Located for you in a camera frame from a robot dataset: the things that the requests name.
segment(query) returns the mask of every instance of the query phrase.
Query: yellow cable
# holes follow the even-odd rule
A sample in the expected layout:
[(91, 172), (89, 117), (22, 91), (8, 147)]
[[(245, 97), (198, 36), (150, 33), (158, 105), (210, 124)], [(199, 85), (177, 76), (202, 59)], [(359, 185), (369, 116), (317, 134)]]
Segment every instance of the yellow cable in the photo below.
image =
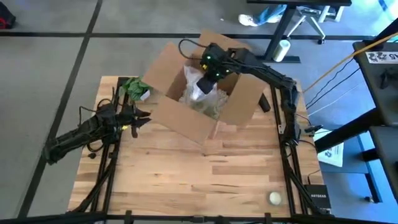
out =
[(308, 91), (309, 89), (311, 89), (311, 88), (312, 88), (315, 84), (317, 84), (322, 78), (325, 78), (327, 75), (329, 75), (329, 73), (330, 73), (331, 71), (333, 71), (337, 66), (341, 65), (341, 64), (342, 64), (343, 62), (345, 62), (346, 60), (350, 59), (351, 57), (354, 57), (354, 56), (357, 55), (357, 54), (360, 54), (360, 53), (364, 52), (364, 51), (367, 50), (367, 49), (370, 49), (370, 48), (376, 46), (377, 44), (380, 44), (381, 42), (387, 41), (387, 40), (389, 40), (389, 39), (391, 39), (391, 38), (393, 38), (393, 37), (395, 37), (395, 36), (397, 36), (397, 35), (398, 35), (398, 32), (396, 32), (395, 34), (392, 34), (392, 35), (390, 35), (390, 36), (388, 36), (388, 37), (385, 37), (385, 38), (383, 38), (383, 39), (381, 39), (381, 40), (378, 40), (378, 41), (376, 41), (375, 43), (373, 43), (373, 44), (371, 44), (371, 45), (369, 45), (369, 46), (367, 46), (367, 47), (364, 47), (364, 48), (362, 48), (361, 50), (357, 50), (357, 51), (355, 51), (354, 53), (350, 54), (349, 56), (347, 56), (346, 58), (344, 58), (341, 62), (337, 63), (335, 66), (333, 66), (331, 69), (329, 69), (329, 71), (327, 71), (325, 74), (323, 74), (323, 75), (322, 75), (319, 79), (317, 79), (314, 83), (312, 83), (312, 84), (310, 85), (310, 87), (308, 87), (306, 90), (303, 91), (303, 93), (305, 93), (306, 91)]

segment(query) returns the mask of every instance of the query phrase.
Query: table leg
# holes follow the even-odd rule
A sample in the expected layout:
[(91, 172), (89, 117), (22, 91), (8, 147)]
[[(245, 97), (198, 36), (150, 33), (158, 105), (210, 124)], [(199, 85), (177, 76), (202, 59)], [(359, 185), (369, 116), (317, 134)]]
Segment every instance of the table leg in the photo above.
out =
[(362, 157), (365, 162), (373, 161), (379, 159), (376, 149), (370, 149), (362, 152)]
[[(378, 40), (381, 40), (385, 37), (390, 36), (391, 34), (394, 34), (398, 32), (398, 19), (394, 20), (394, 22), (391, 22), (391, 24), (389, 26), (387, 26), (383, 31), (381, 31), (381, 33), (379, 35), (377, 35), (376, 38), (374, 38), (374, 40), (364, 40), (366, 45), (370, 45), (373, 44), (375, 42), (377, 42)], [(384, 43), (380, 43), (374, 47), (372, 47), (372, 50), (382, 50), (384, 46)]]
[(381, 195), (380, 195), (380, 191), (377, 187), (377, 185), (375, 184), (376, 181), (374, 180), (374, 178), (372, 177), (371, 174), (365, 174), (365, 178), (366, 181), (368, 182), (368, 186), (369, 186), (369, 190), (371, 191), (371, 195), (372, 195), (372, 200), (374, 203), (380, 203), (382, 202), (381, 200)]
[[(275, 52), (276, 47), (278, 46), (280, 40), (286, 31), (286, 28), (290, 21), (293, 18), (294, 13), (296, 12), (296, 6), (287, 6), (287, 9), (284, 12), (284, 15), (279, 21), (279, 24), (274, 32), (274, 36), (271, 39), (271, 42), (268, 45), (266, 53), (264, 56), (257, 56), (257, 59), (262, 60), (263, 62), (275, 62), (272, 59), (272, 55)], [(300, 58), (298, 56), (286, 56), (282, 63), (300, 63)]]
[(315, 141), (317, 152), (323, 152), (335, 145), (344, 142), (354, 136), (357, 136), (369, 129), (370, 126), (379, 126), (384, 124), (376, 108), (362, 114), (358, 118), (350, 121), (348, 124), (332, 131)]

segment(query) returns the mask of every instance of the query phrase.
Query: person's leg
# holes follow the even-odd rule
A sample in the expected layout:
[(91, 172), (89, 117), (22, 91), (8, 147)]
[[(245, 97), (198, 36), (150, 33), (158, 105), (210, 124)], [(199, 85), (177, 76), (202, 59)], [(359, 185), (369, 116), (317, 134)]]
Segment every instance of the person's leg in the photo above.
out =
[(266, 22), (279, 22), (280, 16), (283, 15), (286, 7), (287, 5), (277, 5), (274, 8), (268, 7), (262, 13), (254, 16), (254, 22), (259, 26)]
[(267, 7), (256, 16), (239, 15), (239, 22), (244, 26), (259, 26), (266, 22), (279, 22), (280, 17), (286, 10), (287, 5), (276, 5), (275, 7)]

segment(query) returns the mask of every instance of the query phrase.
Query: cardboard box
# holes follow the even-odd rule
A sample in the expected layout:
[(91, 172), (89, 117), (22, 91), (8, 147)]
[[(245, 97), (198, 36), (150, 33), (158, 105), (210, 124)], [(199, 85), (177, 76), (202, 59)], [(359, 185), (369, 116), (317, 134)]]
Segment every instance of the cardboard box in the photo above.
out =
[[(225, 50), (233, 47), (250, 49), (246, 44), (204, 30), (199, 43), (208, 45), (211, 42), (217, 43)], [(192, 57), (201, 58), (203, 51), (203, 47), (196, 48)], [(253, 75), (234, 73), (218, 82), (218, 88), (226, 91), (229, 98), (217, 121), (178, 102), (187, 87), (183, 70), (184, 64), (202, 70), (198, 60), (187, 60), (180, 54), (175, 44), (168, 43), (144, 75), (142, 81), (163, 94), (151, 114), (154, 121), (192, 141), (203, 144), (218, 121), (244, 125), (251, 120), (260, 96), (267, 85), (265, 82)]]

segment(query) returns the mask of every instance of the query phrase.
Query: butcher block tabletop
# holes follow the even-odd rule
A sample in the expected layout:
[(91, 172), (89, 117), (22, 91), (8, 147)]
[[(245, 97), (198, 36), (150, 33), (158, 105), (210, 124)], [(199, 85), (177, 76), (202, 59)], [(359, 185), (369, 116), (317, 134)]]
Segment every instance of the butcher block tabletop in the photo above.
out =
[[(96, 104), (112, 97), (118, 78), (102, 77)], [(269, 87), (264, 94), (272, 105)], [(150, 111), (158, 97), (152, 93), (137, 107)], [(307, 117), (302, 96), (297, 111)], [(308, 125), (306, 119), (297, 120)], [(302, 139), (313, 143), (310, 137)], [(274, 108), (263, 113), (258, 107), (245, 127), (221, 123), (215, 137), (203, 146), (154, 121), (138, 130), (137, 139), (127, 129), (121, 138), (108, 213), (124, 215), (131, 210), (133, 215), (263, 217), (267, 212), (273, 217), (290, 217), (278, 142)], [(95, 185), (101, 152), (94, 159), (89, 153), (83, 149), (69, 210), (76, 208)], [(303, 183), (307, 184), (307, 175), (320, 169), (317, 153), (311, 144), (300, 142), (297, 154)], [(310, 178), (312, 184), (323, 184), (321, 172)], [(298, 192), (292, 186), (296, 212), (300, 213)], [(269, 203), (271, 192), (281, 194), (280, 205)]]

